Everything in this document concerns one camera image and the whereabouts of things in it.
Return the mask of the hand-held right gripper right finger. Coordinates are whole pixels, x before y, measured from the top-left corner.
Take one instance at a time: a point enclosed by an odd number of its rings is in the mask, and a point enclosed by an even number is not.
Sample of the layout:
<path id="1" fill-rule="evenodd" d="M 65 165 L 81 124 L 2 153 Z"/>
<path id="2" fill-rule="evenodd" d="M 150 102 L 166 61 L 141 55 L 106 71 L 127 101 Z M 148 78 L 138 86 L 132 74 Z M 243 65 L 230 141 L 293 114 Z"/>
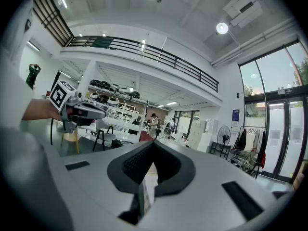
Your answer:
<path id="1" fill-rule="evenodd" d="M 186 155 L 154 141 L 154 165 L 157 170 L 155 197 L 176 195 L 182 192 L 195 177 L 195 164 Z"/>

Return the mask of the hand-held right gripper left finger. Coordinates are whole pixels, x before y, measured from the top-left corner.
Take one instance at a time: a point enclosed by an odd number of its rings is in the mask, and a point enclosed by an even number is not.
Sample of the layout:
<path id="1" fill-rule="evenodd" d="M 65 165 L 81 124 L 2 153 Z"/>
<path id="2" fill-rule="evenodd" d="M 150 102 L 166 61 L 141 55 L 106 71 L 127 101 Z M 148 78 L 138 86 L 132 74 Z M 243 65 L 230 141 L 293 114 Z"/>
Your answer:
<path id="1" fill-rule="evenodd" d="M 154 162 L 152 145 L 152 141 L 141 142 L 109 163 L 107 175 L 119 191 L 139 192 L 140 184 Z"/>

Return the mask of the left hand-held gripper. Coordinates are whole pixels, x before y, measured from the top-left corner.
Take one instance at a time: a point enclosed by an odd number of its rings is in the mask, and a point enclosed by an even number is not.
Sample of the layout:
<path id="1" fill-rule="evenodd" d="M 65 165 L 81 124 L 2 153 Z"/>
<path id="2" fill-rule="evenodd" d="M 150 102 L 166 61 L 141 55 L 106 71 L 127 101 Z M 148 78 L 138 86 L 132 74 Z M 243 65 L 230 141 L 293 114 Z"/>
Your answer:
<path id="1" fill-rule="evenodd" d="M 77 127 L 89 126 L 94 119 L 103 119 L 106 112 L 90 103 L 82 101 L 81 92 L 66 81 L 58 80 L 54 85 L 49 100 L 59 111 L 63 127 L 61 133 L 73 133 Z"/>

